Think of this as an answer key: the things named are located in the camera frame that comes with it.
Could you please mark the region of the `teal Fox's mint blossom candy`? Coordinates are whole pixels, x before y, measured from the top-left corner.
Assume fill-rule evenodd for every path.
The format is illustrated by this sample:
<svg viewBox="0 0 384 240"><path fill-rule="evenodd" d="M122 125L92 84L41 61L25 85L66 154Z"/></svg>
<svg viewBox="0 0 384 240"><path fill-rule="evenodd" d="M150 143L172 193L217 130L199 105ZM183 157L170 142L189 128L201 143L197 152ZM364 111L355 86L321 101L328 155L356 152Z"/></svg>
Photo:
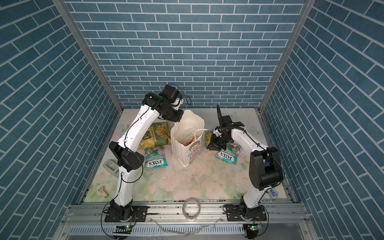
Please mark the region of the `teal Fox's mint blossom candy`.
<svg viewBox="0 0 384 240"><path fill-rule="evenodd" d="M226 150L216 153L215 158L235 165L242 149L243 148L236 143L228 143Z"/></svg>

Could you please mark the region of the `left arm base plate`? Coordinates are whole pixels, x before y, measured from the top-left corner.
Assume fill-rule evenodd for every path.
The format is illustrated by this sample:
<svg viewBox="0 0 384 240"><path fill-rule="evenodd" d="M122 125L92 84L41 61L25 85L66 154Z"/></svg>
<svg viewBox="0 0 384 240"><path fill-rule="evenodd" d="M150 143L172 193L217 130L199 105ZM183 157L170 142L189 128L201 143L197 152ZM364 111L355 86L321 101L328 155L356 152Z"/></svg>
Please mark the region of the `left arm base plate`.
<svg viewBox="0 0 384 240"><path fill-rule="evenodd" d="M145 222L148 207L147 206L128 206L126 208L118 207L116 210L108 207L103 210L105 214L105 222L107 223L125 223L125 222Z"/></svg>

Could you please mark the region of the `white patterned paper bag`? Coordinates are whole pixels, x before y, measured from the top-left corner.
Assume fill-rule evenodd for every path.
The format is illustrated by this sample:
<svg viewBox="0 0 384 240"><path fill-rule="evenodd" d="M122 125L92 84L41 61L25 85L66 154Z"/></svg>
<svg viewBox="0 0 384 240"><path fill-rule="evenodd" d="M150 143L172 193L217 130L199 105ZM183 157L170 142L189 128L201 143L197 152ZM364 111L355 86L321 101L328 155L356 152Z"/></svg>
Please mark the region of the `white patterned paper bag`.
<svg viewBox="0 0 384 240"><path fill-rule="evenodd" d="M204 143L205 121L190 110L171 129L172 157L187 167L196 158Z"/></svg>

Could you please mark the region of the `orange snack packet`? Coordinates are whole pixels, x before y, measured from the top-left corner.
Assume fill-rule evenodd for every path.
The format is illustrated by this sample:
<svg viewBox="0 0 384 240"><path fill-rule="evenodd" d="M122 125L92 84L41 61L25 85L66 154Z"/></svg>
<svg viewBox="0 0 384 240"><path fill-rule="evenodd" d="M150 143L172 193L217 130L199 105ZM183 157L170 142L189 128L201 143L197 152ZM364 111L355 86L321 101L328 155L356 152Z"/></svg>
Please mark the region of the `orange snack packet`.
<svg viewBox="0 0 384 240"><path fill-rule="evenodd" d="M192 142L194 142L195 141L195 137L192 137L190 140L188 140L185 144L184 144L184 146L186 147L186 146L188 146L188 145L190 145Z"/></svg>

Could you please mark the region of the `green Fox's spring tea candy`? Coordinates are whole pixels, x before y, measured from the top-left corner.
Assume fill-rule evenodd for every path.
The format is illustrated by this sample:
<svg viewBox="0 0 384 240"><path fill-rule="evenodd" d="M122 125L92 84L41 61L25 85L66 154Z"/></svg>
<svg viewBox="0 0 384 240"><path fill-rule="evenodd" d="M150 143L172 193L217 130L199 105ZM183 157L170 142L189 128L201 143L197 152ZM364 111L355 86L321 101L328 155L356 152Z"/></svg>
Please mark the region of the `green Fox's spring tea candy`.
<svg viewBox="0 0 384 240"><path fill-rule="evenodd" d="M205 146L208 149L212 138L212 131L205 131Z"/></svg>

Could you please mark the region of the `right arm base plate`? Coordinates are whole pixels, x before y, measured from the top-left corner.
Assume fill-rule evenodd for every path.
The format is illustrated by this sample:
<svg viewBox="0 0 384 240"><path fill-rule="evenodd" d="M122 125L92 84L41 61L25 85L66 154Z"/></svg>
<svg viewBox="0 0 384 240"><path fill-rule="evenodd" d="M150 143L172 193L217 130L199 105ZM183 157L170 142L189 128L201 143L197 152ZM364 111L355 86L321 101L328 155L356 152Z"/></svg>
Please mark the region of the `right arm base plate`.
<svg viewBox="0 0 384 240"><path fill-rule="evenodd" d="M232 205L226 204L222 206L222 209L227 217L228 222L239 221L266 221L267 212L263 205L259 207L249 209L245 204Z"/></svg>

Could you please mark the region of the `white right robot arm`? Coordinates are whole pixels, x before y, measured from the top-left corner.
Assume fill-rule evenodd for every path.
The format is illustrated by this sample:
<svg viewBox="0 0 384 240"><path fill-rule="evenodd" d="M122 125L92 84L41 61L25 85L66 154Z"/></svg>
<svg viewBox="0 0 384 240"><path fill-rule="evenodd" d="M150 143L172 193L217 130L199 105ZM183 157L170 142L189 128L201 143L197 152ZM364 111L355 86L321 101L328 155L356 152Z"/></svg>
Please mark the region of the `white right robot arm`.
<svg viewBox="0 0 384 240"><path fill-rule="evenodd" d="M243 123L233 122L229 115L223 116L220 109L217 110L219 126L213 131L207 149L225 150L229 143L235 142L250 153L251 186L241 198L239 208L242 215L253 213L260 208L264 195L284 180L280 153L275 147L269 148L249 134Z"/></svg>

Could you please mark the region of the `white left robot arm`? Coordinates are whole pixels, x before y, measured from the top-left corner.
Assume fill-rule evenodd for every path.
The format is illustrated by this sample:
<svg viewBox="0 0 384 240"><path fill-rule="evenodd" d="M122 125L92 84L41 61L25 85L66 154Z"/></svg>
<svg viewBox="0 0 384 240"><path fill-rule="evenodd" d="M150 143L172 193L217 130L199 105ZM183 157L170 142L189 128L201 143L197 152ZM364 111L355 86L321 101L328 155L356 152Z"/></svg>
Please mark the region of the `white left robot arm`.
<svg viewBox="0 0 384 240"><path fill-rule="evenodd" d="M146 94L139 113L128 130L119 140L110 142L109 149L119 165L118 191L111 202L111 208L126 212L130 210L133 184L138 180L136 174L144 169L145 157L137 153L140 141L159 117L166 121L179 122L183 116L183 111L179 109L182 104L183 95L171 85L166 85L159 94Z"/></svg>

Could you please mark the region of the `yellow kettle chips bag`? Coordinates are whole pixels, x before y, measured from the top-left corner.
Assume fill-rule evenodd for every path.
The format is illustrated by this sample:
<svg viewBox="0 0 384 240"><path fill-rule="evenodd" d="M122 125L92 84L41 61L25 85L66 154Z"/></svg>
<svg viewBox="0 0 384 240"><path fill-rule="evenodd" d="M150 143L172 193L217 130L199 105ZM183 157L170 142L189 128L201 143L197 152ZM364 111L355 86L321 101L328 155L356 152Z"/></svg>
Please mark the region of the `yellow kettle chips bag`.
<svg viewBox="0 0 384 240"><path fill-rule="evenodd" d="M140 141L138 149L148 149L171 144L170 128L167 122L153 123Z"/></svg>

